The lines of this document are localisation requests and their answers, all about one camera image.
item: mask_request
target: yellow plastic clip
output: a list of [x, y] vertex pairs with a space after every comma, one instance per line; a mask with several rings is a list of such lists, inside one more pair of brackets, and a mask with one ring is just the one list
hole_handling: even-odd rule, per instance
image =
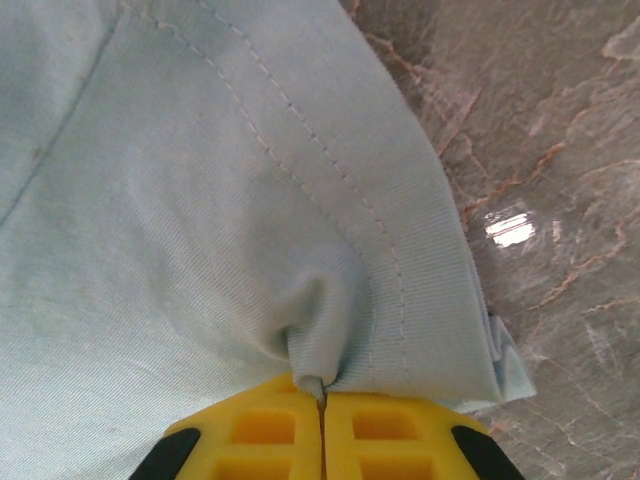
[[174, 425], [130, 480], [523, 480], [477, 421], [432, 402], [284, 375]]

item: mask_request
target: gray marble countertop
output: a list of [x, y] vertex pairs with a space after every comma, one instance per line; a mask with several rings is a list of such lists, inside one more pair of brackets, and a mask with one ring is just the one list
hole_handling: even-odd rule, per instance
[[440, 154], [536, 397], [479, 417], [528, 479], [640, 476], [640, 2], [360, 0]]

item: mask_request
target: yellow clamp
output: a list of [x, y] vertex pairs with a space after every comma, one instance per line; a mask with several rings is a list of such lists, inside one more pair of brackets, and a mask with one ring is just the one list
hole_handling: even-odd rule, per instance
[[330, 393], [291, 375], [174, 425], [130, 480], [524, 480], [485, 428], [432, 402]]

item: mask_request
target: light blue fabric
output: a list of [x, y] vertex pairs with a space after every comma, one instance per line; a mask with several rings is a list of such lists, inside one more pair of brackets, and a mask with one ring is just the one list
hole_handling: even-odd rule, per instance
[[439, 161], [335, 0], [0, 0], [0, 478], [125, 478], [293, 369], [531, 395]]

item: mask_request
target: stitching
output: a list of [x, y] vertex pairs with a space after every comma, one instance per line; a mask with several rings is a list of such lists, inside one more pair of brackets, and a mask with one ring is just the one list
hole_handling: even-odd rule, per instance
[[[276, 165], [282, 171], [284, 171], [294, 181], [294, 183], [296, 183], [300, 187], [300, 189], [305, 193], [305, 195], [309, 198], [309, 200], [311, 200], [311, 202], [314, 205], [316, 205], [316, 207], [320, 210], [320, 212], [322, 212], [326, 217], [328, 217], [335, 224], [335, 226], [342, 233], [342, 235], [344, 235], [344, 237], [347, 239], [347, 241], [349, 241], [349, 243], [353, 245], [353, 247], [356, 250], [358, 256], [364, 262], [365, 269], [367, 271], [368, 282], [369, 282], [369, 290], [371, 292], [372, 301], [373, 301], [373, 305], [372, 305], [372, 309], [371, 310], [372, 310], [373, 324], [375, 325], [376, 316], [377, 316], [376, 315], [375, 292], [373, 290], [371, 274], [369, 273], [370, 269], [369, 269], [369, 267], [367, 267], [367, 260], [365, 259], [363, 252], [355, 247], [355, 242], [350, 240], [349, 234], [347, 234], [345, 229], [342, 228], [342, 226], [336, 220], [336, 218], [333, 215], [331, 215], [329, 212], [327, 212], [320, 205], [320, 203], [314, 198], [312, 193], [309, 191], [309, 189], [307, 188], [306, 184], [304, 182], [302, 182], [300, 179], [298, 179], [298, 177], [296, 177], [296, 175], [293, 172], [291, 172], [289, 169], [287, 169], [284, 166], [284, 164], [280, 161], [280, 159], [276, 156], [276, 154], [273, 151], [273, 149], [271, 148], [271, 146], [264, 140], [264, 138], [262, 137], [262, 135], [258, 131], [258, 128], [256, 127], [253, 119], [251, 118], [251, 115], [247, 111], [246, 107], [244, 106], [244, 103], [242, 102], [242, 100], [238, 96], [238, 93], [236, 92], [236, 90], [233, 88], [233, 86], [231, 85], [231, 83], [229, 82], [227, 77], [224, 75], [224, 72], [222, 71], [222, 69], [212, 59], [210, 59], [204, 53], [204, 51], [201, 48], [199, 48], [197, 45], [194, 45], [189, 40], [187, 40], [185, 37], [183, 37], [180, 34], [178, 28], [175, 25], [171, 25], [171, 24], [168, 24], [168, 23], [160, 22], [159, 20], [156, 20], [155, 18], [151, 17], [148, 13], [146, 13], [144, 11], [138, 11], [135, 8], [133, 8], [131, 5], [129, 5], [129, 4], [125, 3], [125, 2], [123, 2], [123, 6], [127, 10], [129, 10], [131, 13], [133, 13], [134, 15], [138, 16], [139, 18], [141, 18], [142, 20], [152, 24], [157, 30], [168, 32], [174, 38], [174, 40], [176, 40], [178, 43], [183, 45], [185, 48], [190, 50], [192, 53], [194, 53], [198, 57], [202, 58], [208, 65], [210, 65], [216, 71], [216, 74], [218, 75], [218, 77], [220, 77], [220, 79], [224, 82], [226, 88], [231, 92], [231, 95], [232, 95], [234, 101], [236, 102], [236, 104], [238, 105], [238, 108], [240, 109], [240, 113], [242, 114], [243, 117], [245, 117], [249, 129], [253, 133], [253, 136], [256, 139], [256, 141], [264, 148], [265, 153], [267, 153], [269, 155], [269, 157], [271, 157], [271, 159], [276, 163]], [[372, 381], [375, 384], [375, 376], [373, 376], [373, 359], [372, 359], [371, 349], [369, 350], [369, 364], [370, 364], [370, 369], [371, 369], [371, 372], [372, 372]]]
[[[340, 180], [342, 180], [358, 197], [360, 197], [360, 200], [362, 201], [362, 203], [365, 205], [365, 207], [367, 208], [367, 210], [371, 214], [371, 217], [373, 218], [373, 221], [378, 226], [378, 228], [380, 229], [380, 232], [382, 233], [382, 235], [386, 238], [387, 242], [389, 243], [389, 249], [391, 251], [391, 256], [393, 258], [394, 268], [395, 268], [395, 271], [396, 271], [396, 277], [397, 277], [397, 280], [398, 280], [398, 289], [399, 289], [399, 292], [400, 292], [400, 350], [401, 350], [401, 355], [402, 355], [402, 364], [403, 364], [404, 375], [405, 375], [406, 381], [410, 385], [411, 384], [411, 379], [409, 377], [409, 368], [408, 368], [408, 365], [407, 365], [407, 355], [406, 355], [406, 351], [405, 351], [405, 331], [404, 331], [404, 329], [405, 329], [405, 316], [404, 316], [404, 309], [405, 309], [405, 304], [406, 303], [405, 303], [405, 294], [404, 294], [404, 282], [403, 282], [403, 278], [402, 278], [402, 271], [400, 269], [400, 259], [398, 258], [398, 254], [397, 254], [397, 250], [396, 250], [396, 247], [395, 247], [395, 243], [393, 242], [393, 240], [391, 238], [391, 235], [389, 234], [386, 226], [382, 223], [382, 220], [380, 219], [380, 216], [377, 214], [377, 212], [373, 208], [373, 205], [371, 204], [371, 202], [369, 202], [369, 200], [365, 197], [365, 195], [355, 185], [353, 180], [340, 168], [340, 166], [338, 165], [338, 160], [333, 158], [333, 156], [329, 152], [329, 148], [322, 142], [322, 140], [319, 138], [318, 134], [309, 126], [309, 123], [307, 122], [306, 118], [302, 115], [302, 113], [300, 113], [300, 110], [298, 109], [298, 107], [289, 98], [289, 96], [284, 92], [282, 86], [278, 83], [278, 81], [274, 78], [272, 73], [266, 67], [266, 65], [264, 64], [264, 62], [263, 62], [262, 58], [260, 57], [260, 55], [258, 54], [258, 52], [256, 52], [255, 48], [253, 47], [253, 44], [249, 40], [248, 35], [245, 32], [243, 32], [242, 30], [240, 30], [239, 28], [237, 28], [232, 22], [230, 22], [227, 19], [225, 19], [224, 17], [220, 16], [214, 7], [211, 7], [210, 5], [207, 5], [203, 0], [194, 0], [194, 1], [202, 9], [204, 9], [207, 12], [211, 13], [216, 20], [218, 20], [220, 23], [225, 25], [227, 28], [229, 28], [229, 30], [231, 30], [234, 34], [238, 35], [242, 39], [242, 42], [244, 43], [244, 45], [249, 50], [249, 53], [251, 54], [251, 56], [255, 60], [256, 64], [258, 65], [258, 68], [260, 68], [260, 70], [262, 70], [262, 72], [265, 74], [267, 80], [274, 86], [274, 88], [280, 94], [280, 97], [286, 103], [287, 109], [289, 109], [291, 112], [293, 112], [293, 114], [298, 118], [298, 120], [300, 121], [300, 124], [303, 126], [303, 128], [309, 134], [310, 140], [313, 140], [321, 148], [322, 153], [327, 157], [327, 159], [331, 162], [331, 166], [338, 173], [338, 176], [340, 177]], [[369, 370], [370, 370], [370, 373], [371, 373], [372, 381], [374, 383], [375, 383], [375, 378], [374, 378], [375, 375], [374, 375], [374, 372], [373, 372], [373, 357], [372, 357], [372, 353], [371, 352], [373, 350], [373, 340], [374, 340], [374, 337], [375, 337], [375, 332], [376, 332], [376, 319], [375, 319], [375, 316], [374, 316], [373, 325], [372, 325], [372, 328], [371, 328], [371, 340], [370, 340], [370, 343], [369, 343]]]

